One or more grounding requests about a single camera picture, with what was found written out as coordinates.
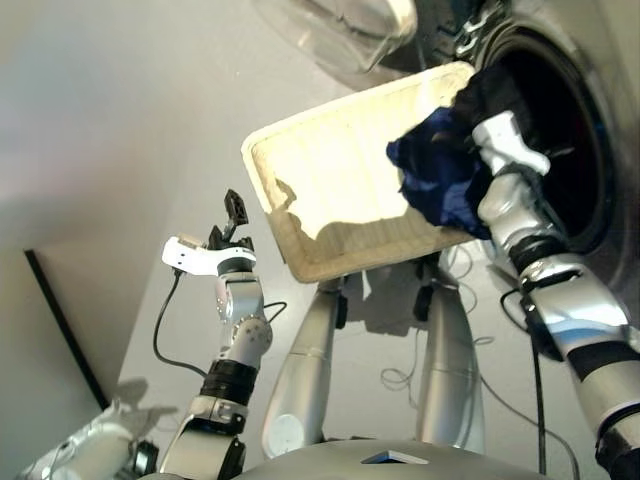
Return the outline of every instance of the dark blue cloth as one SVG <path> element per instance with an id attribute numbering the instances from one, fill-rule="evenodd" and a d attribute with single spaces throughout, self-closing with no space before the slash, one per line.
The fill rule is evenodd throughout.
<path id="1" fill-rule="evenodd" d="M 487 240 L 478 205 L 491 183 L 491 172 L 475 148 L 467 148 L 471 130 L 448 108 L 387 146 L 387 156 L 404 173 L 400 191 L 409 205 L 433 225 L 455 227 Z"/>

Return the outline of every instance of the white wall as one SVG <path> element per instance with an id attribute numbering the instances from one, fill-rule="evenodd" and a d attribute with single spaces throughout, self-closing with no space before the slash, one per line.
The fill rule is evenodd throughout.
<path id="1" fill-rule="evenodd" d="M 0 478 L 100 412 L 19 250 L 0 252 L 0 379 Z"/>
<path id="2" fill-rule="evenodd" d="M 248 0 L 9 0 L 0 31 L 0 246 L 37 247 L 109 394 L 184 172 L 213 213 L 246 134 L 345 90 Z"/>

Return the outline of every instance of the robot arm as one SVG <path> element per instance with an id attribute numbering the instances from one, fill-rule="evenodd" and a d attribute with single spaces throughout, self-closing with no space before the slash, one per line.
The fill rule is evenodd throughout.
<path id="1" fill-rule="evenodd" d="M 342 279 L 321 282 L 284 360 L 262 428 L 262 450 L 275 458 L 323 439 L 333 334 L 346 314 Z"/>
<path id="2" fill-rule="evenodd" d="M 567 360 L 589 425 L 596 459 L 613 479 L 640 471 L 640 355 L 628 344 L 622 306 L 579 255 L 568 252 L 539 180 L 549 161 L 526 147 L 511 112 L 473 132 L 494 180 L 478 209 L 509 260 L 538 349 Z"/>
<path id="3" fill-rule="evenodd" d="M 231 242 L 236 226 L 247 223 L 242 199 L 225 198 L 229 223 L 214 227 L 208 245 L 188 237 L 170 238 L 164 263 L 193 275 L 215 279 L 217 309 L 223 324 L 217 359 L 205 377 L 160 467 L 162 474 L 192 480 L 225 480 L 242 472 L 245 447 L 238 440 L 247 405 L 272 341 L 264 315 L 262 288 L 252 271 L 256 257 L 249 238 Z"/>

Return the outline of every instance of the washing machine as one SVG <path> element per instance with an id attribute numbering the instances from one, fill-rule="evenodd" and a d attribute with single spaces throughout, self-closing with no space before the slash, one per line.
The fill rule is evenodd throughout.
<path id="1" fill-rule="evenodd" d="M 500 62 L 537 141 L 564 148 L 545 193 L 573 250 L 640 326 L 640 3 L 636 0 L 256 0 L 339 81 L 368 88 L 443 63 Z"/>

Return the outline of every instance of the floor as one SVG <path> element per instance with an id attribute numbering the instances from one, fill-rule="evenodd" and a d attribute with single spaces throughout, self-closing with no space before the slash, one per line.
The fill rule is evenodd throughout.
<path id="1" fill-rule="evenodd" d="M 261 239 L 268 237 L 268 231 L 260 236 Z M 260 428 L 271 388 L 314 292 L 312 285 L 297 284 L 279 257 L 261 255 L 265 253 L 261 250 L 258 247 L 258 273 L 266 301 L 285 300 L 289 308 L 274 322 L 274 344 L 263 358 L 249 404 L 251 412 L 242 436 L 248 448 L 246 468 L 263 461 Z M 465 245 L 461 252 L 457 255 L 453 273 L 459 275 L 467 271 L 472 259 L 471 271 L 463 279 L 466 286 L 462 287 L 462 297 L 465 307 L 473 308 L 470 323 L 474 337 L 491 339 L 490 344 L 478 347 L 482 373 L 509 403 L 529 416 L 535 416 L 529 341 L 507 322 L 498 305 L 499 293 L 508 287 L 488 273 L 489 262 L 476 243 Z M 160 364 L 153 358 L 150 344 L 153 323 L 171 280 L 168 268 L 159 266 L 157 270 L 143 301 L 121 379 L 146 379 L 148 392 L 142 405 L 177 409 L 161 418 L 150 434 L 164 449 L 190 398 L 197 393 L 199 378 L 188 371 Z M 414 361 L 420 371 L 427 334 L 419 333 L 416 353 L 414 332 L 416 328 L 424 330 L 424 325 L 417 324 L 411 315 L 419 284 L 413 268 L 407 264 L 369 272 L 367 283 L 371 290 L 364 300 L 361 277 L 354 276 L 348 284 L 349 318 L 346 327 L 336 333 L 325 435 L 332 438 L 357 435 L 409 439 L 414 432 L 415 410 L 409 406 L 408 392 L 386 389 L 380 374 L 385 368 L 408 372 Z M 474 295 L 477 297 L 475 307 Z M 174 358 L 193 361 L 206 368 L 216 352 L 217 330 L 210 281 L 186 277 L 168 309 L 161 333 L 162 350 Z M 583 479 L 605 479 L 604 471 L 593 460 L 592 435 L 582 418 L 568 371 L 563 365 L 546 359 L 542 360 L 542 365 L 548 428 L 573 446 Z M 416 375 L 411 392 L 414 398 L 418 390 L 419 377 Z M 535 429 L 506 411 L 486 390 L 484 401 L 487 454 L 536 469 Z M 553 440 L 548 442 L 548 457 L 552 478 L 570 478 L 566 453 Z"/>

